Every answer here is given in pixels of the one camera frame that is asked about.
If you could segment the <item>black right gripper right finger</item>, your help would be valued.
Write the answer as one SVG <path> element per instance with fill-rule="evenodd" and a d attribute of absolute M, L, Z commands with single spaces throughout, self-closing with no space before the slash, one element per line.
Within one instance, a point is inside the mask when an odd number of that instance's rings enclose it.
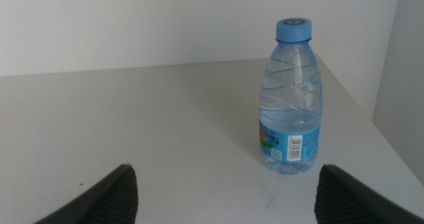
<path fill-rule="evenodd" d="M 318 224 L 423 224 L 422 217 L 332 164 L 320 170 L 314 213 Z"/>

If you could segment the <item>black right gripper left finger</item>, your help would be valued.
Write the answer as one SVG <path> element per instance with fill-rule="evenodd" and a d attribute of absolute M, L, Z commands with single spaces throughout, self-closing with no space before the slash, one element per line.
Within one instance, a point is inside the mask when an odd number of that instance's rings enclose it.
<path fill-rule="evenodd" d="M 36 224 L 134 224 L 138 211 L 136 173 L 122 164 L 96 185 Z"/>

